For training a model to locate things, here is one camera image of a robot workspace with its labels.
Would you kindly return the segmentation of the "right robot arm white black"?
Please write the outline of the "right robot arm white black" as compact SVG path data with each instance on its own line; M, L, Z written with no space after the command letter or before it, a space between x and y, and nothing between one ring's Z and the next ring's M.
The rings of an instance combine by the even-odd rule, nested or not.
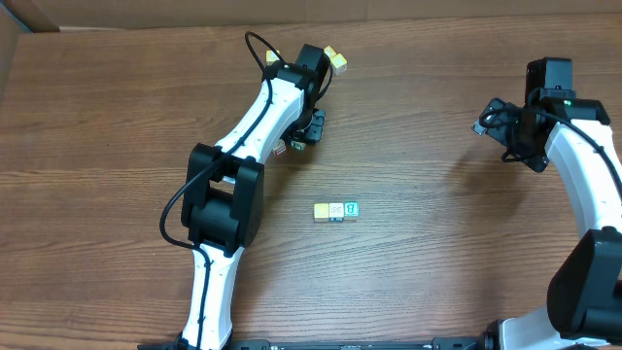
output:
M546 303L497 320L476 349L597 349L621 342L621 162L602 102L580 99L572 62L544 57L526 71L523 106L492 99L473 131L505 147L504 162L554 164L579 241L549 283Z

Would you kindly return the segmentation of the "white wooden block green side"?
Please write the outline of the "white wooden block green side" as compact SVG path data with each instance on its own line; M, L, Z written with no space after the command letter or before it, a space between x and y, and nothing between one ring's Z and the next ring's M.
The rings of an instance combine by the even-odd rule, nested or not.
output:
M298 151L301 151L301 152L302 152L302 151L306 148L306 144L305 144L305 143L298 142L298 141L292 141L292 142L291 142L291 146L292 146L294 149L296 149L296 150L298 150Z

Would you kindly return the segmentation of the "tan wooden block blue side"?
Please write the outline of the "tan wooden block blue side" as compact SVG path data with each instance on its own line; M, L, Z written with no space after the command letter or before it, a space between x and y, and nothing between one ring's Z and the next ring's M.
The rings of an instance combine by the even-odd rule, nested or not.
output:
M328 205L328 219L331 222L342 222L345 218L343 203L330 203Z

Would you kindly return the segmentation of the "green wooden block letter B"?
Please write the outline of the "green wooden block letter B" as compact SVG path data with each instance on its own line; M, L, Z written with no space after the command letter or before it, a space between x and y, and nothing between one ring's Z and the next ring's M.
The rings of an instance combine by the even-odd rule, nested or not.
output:
M344 219L356 221L360 217L360 205L357 201L344 202Z

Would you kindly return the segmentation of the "white wooden block red drawing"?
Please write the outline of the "white wooden block red drawing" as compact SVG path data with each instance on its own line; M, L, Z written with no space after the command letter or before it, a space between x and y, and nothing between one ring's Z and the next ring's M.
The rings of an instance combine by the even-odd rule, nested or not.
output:
M287 150L287 145L285 143L285 141L283 139L279 139L276 143L276 145L273 147L272 149L272 153L275 156L281 155L282 153L284 153Z

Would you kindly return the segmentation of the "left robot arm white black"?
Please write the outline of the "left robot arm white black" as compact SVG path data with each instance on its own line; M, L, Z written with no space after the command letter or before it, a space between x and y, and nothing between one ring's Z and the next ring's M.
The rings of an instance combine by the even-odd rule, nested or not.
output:
M315 104L331 75L328 55L311 45L293 63L268 64L238 125L216 145L191 151L181 222L189 231L194 279L178 348L227 347L237 266L262 219L264 165L279 144L301 150L321 140L325 113Z

